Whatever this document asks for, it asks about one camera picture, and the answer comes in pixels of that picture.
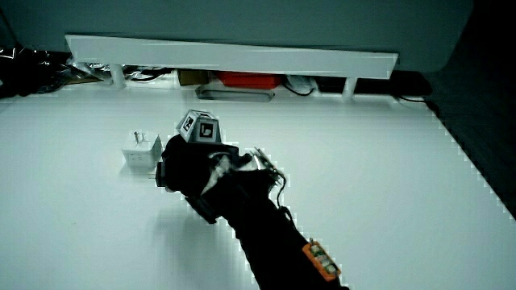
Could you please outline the person's right hand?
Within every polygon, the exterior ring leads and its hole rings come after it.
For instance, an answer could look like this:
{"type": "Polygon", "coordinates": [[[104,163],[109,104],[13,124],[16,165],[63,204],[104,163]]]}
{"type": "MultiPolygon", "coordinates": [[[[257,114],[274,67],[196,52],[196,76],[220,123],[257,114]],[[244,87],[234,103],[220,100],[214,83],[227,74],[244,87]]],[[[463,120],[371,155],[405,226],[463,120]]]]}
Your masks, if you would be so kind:
{"type": "Polygon", "coordinates": [[[156,185],[185,196],[208,223],[220,216],[204,197],[206,186],[218,179],[213,168],[220,160],[239,162],[239,148],[222,142],[218,119],[210,112],[189,110],[176,127],[156,166],[156,185]]]}

